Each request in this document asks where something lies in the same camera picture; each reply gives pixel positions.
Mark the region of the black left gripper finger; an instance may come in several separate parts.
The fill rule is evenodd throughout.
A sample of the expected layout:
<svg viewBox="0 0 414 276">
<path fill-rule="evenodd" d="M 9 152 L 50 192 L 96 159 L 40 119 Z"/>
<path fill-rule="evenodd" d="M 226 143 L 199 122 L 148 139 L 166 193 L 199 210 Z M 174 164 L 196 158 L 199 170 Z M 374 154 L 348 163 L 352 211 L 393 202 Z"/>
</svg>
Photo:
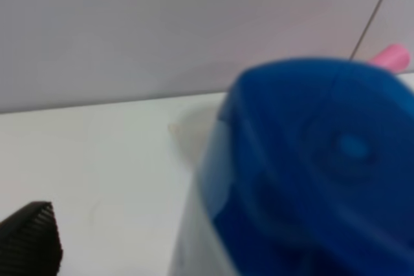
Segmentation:
<svg viewBox="0 0 414 276">
<path fill-rule="evenodd" d="M 1 275 L 55 276 L 62 258 L 51 202 L 31 202 L 1 221 Z"/>
</svg>

